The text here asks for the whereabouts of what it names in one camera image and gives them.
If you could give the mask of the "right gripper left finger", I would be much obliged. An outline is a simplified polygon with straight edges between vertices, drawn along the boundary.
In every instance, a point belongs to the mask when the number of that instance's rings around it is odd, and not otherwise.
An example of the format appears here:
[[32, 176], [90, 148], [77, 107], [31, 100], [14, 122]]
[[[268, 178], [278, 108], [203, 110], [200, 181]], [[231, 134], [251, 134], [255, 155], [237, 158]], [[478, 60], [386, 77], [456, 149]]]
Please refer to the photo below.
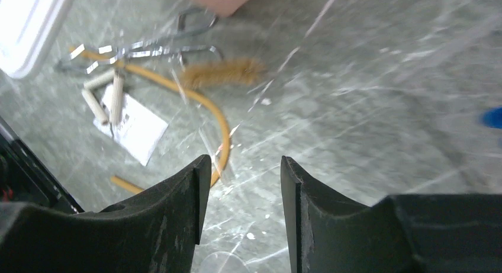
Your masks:
[[98, 213], [1, 204], [2, 272], [189, 272], [211, 182], [201, 155]]

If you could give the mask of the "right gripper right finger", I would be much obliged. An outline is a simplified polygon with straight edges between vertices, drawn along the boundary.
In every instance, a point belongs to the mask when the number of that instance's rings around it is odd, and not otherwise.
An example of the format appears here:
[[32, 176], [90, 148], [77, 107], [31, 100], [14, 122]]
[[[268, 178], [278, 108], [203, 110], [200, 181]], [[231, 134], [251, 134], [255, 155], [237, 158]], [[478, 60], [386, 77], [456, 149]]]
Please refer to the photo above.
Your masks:
[[368, 207], [281, 160], [292, 272], [500, 272], [501, 195], [398, 194]]

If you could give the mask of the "amber rubber tubing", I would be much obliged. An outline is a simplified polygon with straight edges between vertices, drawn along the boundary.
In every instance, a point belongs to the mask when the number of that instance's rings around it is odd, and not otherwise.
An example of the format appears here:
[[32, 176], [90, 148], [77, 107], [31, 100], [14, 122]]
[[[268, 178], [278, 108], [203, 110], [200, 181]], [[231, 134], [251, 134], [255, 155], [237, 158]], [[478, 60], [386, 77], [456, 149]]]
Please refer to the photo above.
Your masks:
[[[82, 51], [82, 53], [83, 53], [82, 57], [89, 58], [91, 60], [101, 59], [101, 56], [94, 52], [91, 53], [89, 51], [87, 52]], [[127, 73], [144, 78], [145, 80], [150, 81], [151, 83], [156, 83], [157, 85], [161, 86], [166, 90], [171, 90], [173, 93], [175, 92], [179, 93], [180, 99], [182, 99], [182, 101], [185, 104], [185, 109], [186, 109], [185, 113], [186, 115], [188, 115], [188, 118], [190, 119], [190, 122], [193, 125], [196, 123], [195, 122], [196, 119], [199, 118], [199, 116], [196, 115], [196, 110], [195, 110], [197, 109], [196, 107], [199, 105], [204, 107], [204, 109], [207, 110], [207, 112], [214, 117], [221, 133], [221, 145], [219, 149], [217, 149], [217, 153], [211, 155], [211, 160], [212, 160], [211, 162], [213, 163], [212, 166], [213, 172], [211, 174], [210, 187], [213, 187], [217, 183], [217, 181], [221, 179], [221, 174], [225, 170], [225, 167], [227, 166], [231, 152], [231, 134], [230, 134], [231, 131], [223, 112], [209, 98], [195, 91], [188, 90], [182, 87], [177, 78], [178, 74], [173, 69], [171, 71], [171, 74], [172, 77], [175, 78], [174, 82], [169, 78], [166, 78], [160, 74], [155, 73], [152, 70], [146, 69], [138, 65], [125, 64], [125, 62], [123, 63], [120, 61], [118, 61], [115, 64], [118, 65], [119, 69], [125, 69]], [[200, 133], [199, 135], [202, 138], [202, 141], [204, 142], [207, 150], [210, 151], [211, 149], [209, 147], [208, 138], [206, 137], [204, 131], [201, 129], [202, 125], [203, 124], [201, 123], [200, 128], [198, 129]], [[113, 175], [110, 178], [110, 181], [113, 184], [118, 185], [119, 187], [122, 187], [125, 190], [135, 194], [144, 191], [144, 189], [137, 186], [136, 184], [133, 184], [132, 182], [129, 182], [126, 179], [122, 179], [116, 175]]]

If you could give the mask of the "small white paper packet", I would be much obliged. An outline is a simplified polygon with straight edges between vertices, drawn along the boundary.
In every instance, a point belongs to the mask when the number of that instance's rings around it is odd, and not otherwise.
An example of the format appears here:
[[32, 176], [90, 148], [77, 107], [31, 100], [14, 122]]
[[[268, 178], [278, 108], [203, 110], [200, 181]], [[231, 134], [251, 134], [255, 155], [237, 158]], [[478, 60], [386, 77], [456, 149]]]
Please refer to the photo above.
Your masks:
[[93, 124], [142, 166], [147, 166], [168, 123], [127, 93], [123, 94], [122, 103], [119, 125], [110, 128], [109, 124], [101, 124], [98, 119], [94, 119]]

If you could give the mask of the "blue capped test tube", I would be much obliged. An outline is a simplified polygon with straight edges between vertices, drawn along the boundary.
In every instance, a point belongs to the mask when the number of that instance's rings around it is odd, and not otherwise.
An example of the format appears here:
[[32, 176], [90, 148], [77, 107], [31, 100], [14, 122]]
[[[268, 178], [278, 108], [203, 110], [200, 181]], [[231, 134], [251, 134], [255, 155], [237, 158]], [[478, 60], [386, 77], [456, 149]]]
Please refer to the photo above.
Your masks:
[[492, 108], [484, 112], [480, 122], [486, 127], [493, 129], [502, 129], [502, 108]]

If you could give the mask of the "metal crucible tongs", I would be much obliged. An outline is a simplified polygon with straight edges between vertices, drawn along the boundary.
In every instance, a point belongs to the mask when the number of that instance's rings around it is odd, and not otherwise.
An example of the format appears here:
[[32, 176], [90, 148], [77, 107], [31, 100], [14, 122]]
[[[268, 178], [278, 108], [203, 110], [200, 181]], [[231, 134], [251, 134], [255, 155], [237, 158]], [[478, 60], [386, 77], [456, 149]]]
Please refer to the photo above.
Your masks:
[[[82, 75], [89, 75], [95, 70], [117, 64], [120, 61], [128, 62], [131, 59], [142, 59], [149, 57], [161, 56], [178, 56], [182, 57], [184, 53], [190, 52], [206, 52], [213, 53], [218, 59], [222, 59], [223, 55], [216, 46], [209, 44], [191, 45], [173, 47], [171, 43], [175, 40], [195, 37], [210, 31], [218, 22], [219, 17], [215, 13], [211, 13], [210, 18], [206, 18], [206, 23], [200, 23], [199, 26], [187, 26], [186, 20], [191, 15], [207, 15], [207, 9], [200, 7], [190, 7], [181, 11], [176, 19], [176, 31], [167, 33], [161, 37], [150, 40], [140, 40], [125, 46], [106, 45], [101, 47], [92, 47], [87, 44], [80, 44], [75, 48], [71, 48], [70, 53], [63, 56], [56, 64], [56, 69], [64, 72], [76, 72]], [[94, 60], [90, 65], [79, 65], [76, 59], [84, 56], [85, 52], [97, 54], [97, 60]]]

